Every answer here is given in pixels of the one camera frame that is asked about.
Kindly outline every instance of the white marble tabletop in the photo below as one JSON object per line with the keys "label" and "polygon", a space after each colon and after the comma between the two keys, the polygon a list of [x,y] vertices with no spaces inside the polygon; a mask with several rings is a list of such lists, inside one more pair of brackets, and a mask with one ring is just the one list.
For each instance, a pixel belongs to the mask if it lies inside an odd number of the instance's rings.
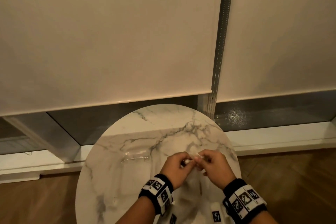
{"label": "white marble tabletop", "polygon": [[[115,223],[137,199],[143,184],[160,172],[168,156],[181,151],[195,154],[203,149],[222,152],[234,174],[241,177],[231,142],[204,114],[180,105],[162,104],[124,116],[99,138],[86,158],[76,191],[77,223]],[[197,202],[208,201],[214,205],[224,198],[219,188],[198,173],[193,171],[186,182],[192,187],[195,179],[199,180],[196,188],[199,198],[193,191],[192,196],[196,198],[190,201],[191,205],[184,206],[195,211],[183,211],[181,214],[189,214],[183,223],[211,223],[209,215],[204,216],[204,211],[198,210],[203,206]],[[173,192],[175,209],[184,207],[179,205],[179,198],[191,187],[182,186]]]}

